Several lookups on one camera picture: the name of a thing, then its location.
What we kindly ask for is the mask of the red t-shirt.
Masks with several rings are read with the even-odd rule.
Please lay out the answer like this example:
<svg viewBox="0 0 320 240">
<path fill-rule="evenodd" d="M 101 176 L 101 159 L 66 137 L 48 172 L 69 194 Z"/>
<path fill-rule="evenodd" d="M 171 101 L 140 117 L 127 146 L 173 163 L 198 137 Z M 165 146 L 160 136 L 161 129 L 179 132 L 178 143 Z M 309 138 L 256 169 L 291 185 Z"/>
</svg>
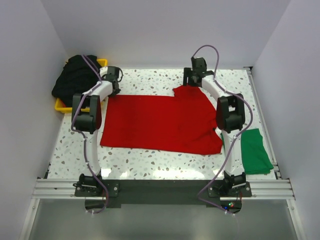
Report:
<svg viewBox="0 0 320 240">
<path fill-rule="evenodd" d="M 118 95 L 107 103 L 100 145 L 199 155 L 220 154 L 216 110 L 198 88 L 179 86 L 173 96 Z"/>
</svg>

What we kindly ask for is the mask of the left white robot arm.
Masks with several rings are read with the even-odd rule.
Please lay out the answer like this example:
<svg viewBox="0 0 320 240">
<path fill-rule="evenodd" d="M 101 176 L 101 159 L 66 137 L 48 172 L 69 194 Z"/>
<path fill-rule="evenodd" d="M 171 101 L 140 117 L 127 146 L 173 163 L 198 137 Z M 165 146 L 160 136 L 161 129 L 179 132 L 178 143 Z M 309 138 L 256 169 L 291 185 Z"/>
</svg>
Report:
<svg viewBox="0 0 320 240">
<path fill-rule="evenodd" d="M 98 81 L 89 90 L 76 93 L 72 98 L 71 130 L 83 137 L 83 158 L 85 171 L 75 185 L 77 191 L 88 192 L 92 196 L 108 198 L 107 187 L 102 182 L 101 166 L 98 160 L 98 132 L 102 125 L 101 102 L 120 93 L 119 82 L 123 71 L 117 66 L 102 67 L 97 72 Z"/>
</svg>

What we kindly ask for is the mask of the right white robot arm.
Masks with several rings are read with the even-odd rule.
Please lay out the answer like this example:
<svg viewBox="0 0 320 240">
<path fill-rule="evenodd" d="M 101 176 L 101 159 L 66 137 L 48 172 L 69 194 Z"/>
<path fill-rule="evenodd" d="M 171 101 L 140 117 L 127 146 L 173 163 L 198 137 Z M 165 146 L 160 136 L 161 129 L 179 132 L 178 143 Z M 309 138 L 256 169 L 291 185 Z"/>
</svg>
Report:
<svg viewBox="0 0 320 240">
<path fill-rule="evenodd" d="M 183 85 L 205 89 L 216 100 L 216 124 L 221 131 L 225 150 L 223 180 L 212 183 L 221 196 L 235 196 L 246 185 L 242 160 L 241 134 L 246 121 L 243 95 L 232 93 L 216 80 L 216 73 L 207 69 L 203 57 L 191 57 L 191 67 L 183 69 Z"/>
</svg>

